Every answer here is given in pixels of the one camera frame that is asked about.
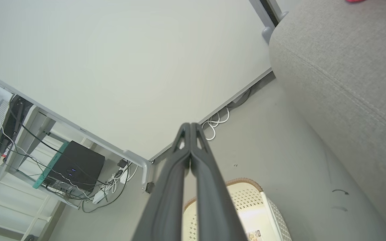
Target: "caster wheel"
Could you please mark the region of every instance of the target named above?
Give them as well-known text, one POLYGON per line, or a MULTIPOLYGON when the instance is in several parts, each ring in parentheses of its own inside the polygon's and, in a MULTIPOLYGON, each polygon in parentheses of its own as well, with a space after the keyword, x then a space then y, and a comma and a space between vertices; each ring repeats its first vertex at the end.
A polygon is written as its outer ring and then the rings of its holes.
POLYGON ((155 187, 156 187, 156 184, 154 184, 154 182, 149 182, 147 183, 147 188, 145 189, 145 191, 148 193, 152 193, 155 187))

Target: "gray floor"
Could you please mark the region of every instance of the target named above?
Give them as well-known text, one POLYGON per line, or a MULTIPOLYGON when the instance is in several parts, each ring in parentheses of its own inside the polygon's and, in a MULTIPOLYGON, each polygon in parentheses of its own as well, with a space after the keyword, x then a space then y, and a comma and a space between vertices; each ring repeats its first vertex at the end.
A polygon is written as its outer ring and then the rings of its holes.
MULTIPOLYGON (((386 225, 376 210, 291 107, 274 76, 268 75, 255 87, 250 99, 216 128, 216 138, 210 142, 223 178, 248 177, 261 185, 282 212, 294 241, 386 240, 386 225)), ((209 129, 205 134, 212 135, 209 129)), ((157 180, 164 163, 164 157, 156 161, 152 180, 157 180)), ((115 162, 107 162, 101 180, 114 170, 115 162)), ((67 207, 50 240, 130 240, 149 197, 141 190, 141 173, 139 169, 122 196, 108 207, 91 214, 67 207)), ((195 195, 195 178, 189 173, 184 200, 195 195)), ((87 210, 94 207, 85 205, 87 210)))

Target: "label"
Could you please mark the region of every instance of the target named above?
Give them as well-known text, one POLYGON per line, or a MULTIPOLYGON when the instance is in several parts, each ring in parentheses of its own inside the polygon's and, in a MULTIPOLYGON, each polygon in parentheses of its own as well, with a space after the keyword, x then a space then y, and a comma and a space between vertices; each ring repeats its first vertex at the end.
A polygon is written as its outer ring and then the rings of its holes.
POLYGON ((247 232, 248 241, 263 241, 260 230, 247 232))

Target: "gray sofa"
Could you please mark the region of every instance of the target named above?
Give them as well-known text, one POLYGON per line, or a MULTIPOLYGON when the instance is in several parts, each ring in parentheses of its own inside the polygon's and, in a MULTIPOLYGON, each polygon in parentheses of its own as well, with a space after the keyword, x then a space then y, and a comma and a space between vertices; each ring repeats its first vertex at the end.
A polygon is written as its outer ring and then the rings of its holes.
POLYGON ((270 58, 386 221, 386 0, 304 0, 273 32, 270 58))

